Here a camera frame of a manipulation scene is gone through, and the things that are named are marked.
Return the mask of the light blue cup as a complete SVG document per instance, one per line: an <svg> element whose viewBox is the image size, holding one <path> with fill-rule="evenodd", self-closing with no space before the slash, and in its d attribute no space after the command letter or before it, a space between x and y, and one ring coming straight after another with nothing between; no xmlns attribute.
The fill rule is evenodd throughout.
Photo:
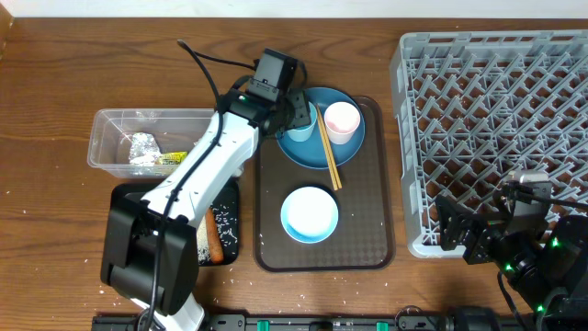
<svg viewBox="0 0 588 331"><path fill-rule="evenodd" d="M297 129L292 129L292 130L288 130L286 131L286 135L294 142L297 143L301 143L301 142L305 142L307 141L314 130L314 127L316 125L317 122L317 110L316 107L312 104L309 103L309 108L310 108L310 115L311 115L311 123L309 125L297 128Z"/></svg>

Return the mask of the light blue rice bowl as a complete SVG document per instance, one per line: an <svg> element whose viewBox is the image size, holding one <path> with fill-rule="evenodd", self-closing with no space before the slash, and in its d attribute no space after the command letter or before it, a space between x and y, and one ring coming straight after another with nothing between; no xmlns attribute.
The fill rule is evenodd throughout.
<svg viewBox="0 0 588 331"><path fill-rule="evenodd" d="M339 221L339 207L327 190L302 187L284 199L279 216L290 238L305 245L318 244L333 234Z"/></svg>

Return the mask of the pink cup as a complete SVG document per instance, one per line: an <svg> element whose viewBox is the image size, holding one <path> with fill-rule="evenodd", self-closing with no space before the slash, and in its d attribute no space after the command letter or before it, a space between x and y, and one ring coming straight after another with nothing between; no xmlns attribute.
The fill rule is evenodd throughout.
<svg viewBox="0 0 588 331"><path fill-rule="evenodd" d="M357 107L347 102L335 102L323 115L329 140L334 144L346 144L355 134L361 117Z"/></svg>

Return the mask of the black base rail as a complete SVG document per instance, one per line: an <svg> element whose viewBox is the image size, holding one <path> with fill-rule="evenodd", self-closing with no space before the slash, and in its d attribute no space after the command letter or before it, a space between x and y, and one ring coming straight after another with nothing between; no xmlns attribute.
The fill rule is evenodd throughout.
<svg viewBox="0 0 588 331"><path fill-rule="evenodd" d="M407 306L394 316L272 316L205 314L202 331L436 331L436 330L538 330L531 315L506 317L481 307L457 307L432 314Z"/></svg>

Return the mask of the spilled rice pile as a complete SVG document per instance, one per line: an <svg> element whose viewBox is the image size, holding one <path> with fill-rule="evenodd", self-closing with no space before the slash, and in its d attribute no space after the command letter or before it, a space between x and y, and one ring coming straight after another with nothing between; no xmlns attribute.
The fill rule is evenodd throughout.
<svg viewBox="0 0 588 331"><path fill-rule="evenodd" d="M233 205L211 205L197 230L198 264L201 267L229 265L239 254L239 222ZM213 219L218 239L209 244L207 225Z"/></svg>

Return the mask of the grey dishwasher rack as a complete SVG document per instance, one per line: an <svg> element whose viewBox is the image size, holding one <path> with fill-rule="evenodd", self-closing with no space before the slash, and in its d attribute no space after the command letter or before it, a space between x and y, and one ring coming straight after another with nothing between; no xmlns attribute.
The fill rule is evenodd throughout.
<svg viewBox="0 0 588 331"><path fill-rule="evenodd" d="M407 33L390 62L410 252L444 258L435 198L492 211L515 170L547 174L549 225L587 201L583 30Z"/></svg>

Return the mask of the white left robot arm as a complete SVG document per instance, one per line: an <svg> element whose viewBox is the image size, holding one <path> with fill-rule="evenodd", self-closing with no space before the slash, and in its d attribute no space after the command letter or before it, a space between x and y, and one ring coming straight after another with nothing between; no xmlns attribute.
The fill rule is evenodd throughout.
<svg viewBox="0 0 588 331"><path fill-rule="evenodd" d="M209 126L186 159L149 191L121 184L111 194L100 279L141 306L133 330L197 330L204 309L198 278L198 227L236 170L268 136L310 122L296 74L303 61L266 49L224 94L213 93Z"/></svg>

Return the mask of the black waste tray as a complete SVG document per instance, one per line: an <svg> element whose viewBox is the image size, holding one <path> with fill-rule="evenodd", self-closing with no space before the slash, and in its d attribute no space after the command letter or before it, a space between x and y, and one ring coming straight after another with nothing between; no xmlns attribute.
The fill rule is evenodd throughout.
<svg viewBox="0 0 588 331"><path fill-rule="evenodd" d="M147 191L155 188L160 183L161 180L139 180L120 184L112 191L110 208L113 209L115 206L121 205L124 200L127 200L134 207ZM234 179L226 183L211 205L216 204L233 205L235 213L238 214L239 222L239 188Z"/></svg>

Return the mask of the brown serving tray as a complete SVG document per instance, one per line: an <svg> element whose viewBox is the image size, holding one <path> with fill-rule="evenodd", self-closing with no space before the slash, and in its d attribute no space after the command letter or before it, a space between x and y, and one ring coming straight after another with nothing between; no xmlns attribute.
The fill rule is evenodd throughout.
<svg viewBox="0 0 588 331"><path fill-rule="evenodd" d="M254 257L269 272L378 269L394 258L393 220L382 112L370 97L354 97L366 133L357 154L338 165L342 187L334 190L327 169L311 169L289 159L277 140L257 151ZM305 245L290 238L280 208L290 192L318 187L333 195L339 221L331 236Z"/></svg>

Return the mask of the dark blue plate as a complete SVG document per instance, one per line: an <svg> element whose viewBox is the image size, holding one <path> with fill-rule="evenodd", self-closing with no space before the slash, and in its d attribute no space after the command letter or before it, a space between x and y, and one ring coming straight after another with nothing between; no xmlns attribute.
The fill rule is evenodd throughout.
<svg viewBox="0 0 588 331"><path fill-rule="evenodd" d="M330 87L310 87L305 93L312 104L319 105L322 114L336 102L349 103L359 111L359 126L351 139L345 144L331 143L336 164L340 166L348 162L360 150L366 133L364 116L358 104L346 93ZM289 159L300 166L311 169L328 168L318 125L315 125L311 136L304 142L295 142L284 133L277 139L277 144Z"/></svg>

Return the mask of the clear plastic waste bin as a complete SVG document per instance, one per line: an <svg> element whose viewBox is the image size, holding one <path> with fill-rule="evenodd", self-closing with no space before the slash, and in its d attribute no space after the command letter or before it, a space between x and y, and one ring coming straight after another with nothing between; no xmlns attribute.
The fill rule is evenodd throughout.
<svg viewBox="0 0 588 331"><path fill-rule="evenodd" d="M94 118L87 163L118 178L164 180L175 171L166 177L141 177L131 173L131 135L150 133L162 152L189 153L207 132L212 115L211 108L101 109Z"/></svg>

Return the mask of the silver yellow snack wrapper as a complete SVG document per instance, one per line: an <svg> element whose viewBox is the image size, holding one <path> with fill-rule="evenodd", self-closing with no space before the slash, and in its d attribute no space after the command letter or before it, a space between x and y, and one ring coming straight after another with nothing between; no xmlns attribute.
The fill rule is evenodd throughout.
<svg viewBox="0 0 588 331"><path fill-rule="evenodd" d="M169 176L186 157L186 151L162 152L150 133L137 132L131 135L129 165L134 176Z"/></svg>

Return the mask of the orange carrot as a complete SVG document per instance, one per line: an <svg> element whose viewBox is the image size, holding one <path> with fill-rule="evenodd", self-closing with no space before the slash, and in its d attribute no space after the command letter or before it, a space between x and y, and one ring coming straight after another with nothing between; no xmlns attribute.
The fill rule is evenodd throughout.
<svg viewBox="0 0 588 331"><path fill-rule="evenodd" d="M211 208L208 208L205 214L205 221L210 260L213 264L221 264L224 261L223 249L215 222L215 217Z"/></svg>

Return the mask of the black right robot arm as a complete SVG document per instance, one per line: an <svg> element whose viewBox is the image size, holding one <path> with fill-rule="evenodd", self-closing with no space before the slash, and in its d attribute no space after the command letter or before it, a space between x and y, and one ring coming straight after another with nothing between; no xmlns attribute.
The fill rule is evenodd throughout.
<svg viewBox="0 0 588 331"><path fill-rule="evenodd" d="M469 265L493 263L501 290L512 288L532 309L524 319L512 297L505 300L527 330L587 327L587 219L568 215L550 228L556 200L548 181L508 181L495 191L494 212L475 213L438 196L435 207L443 250L463 245Z"/></svg>

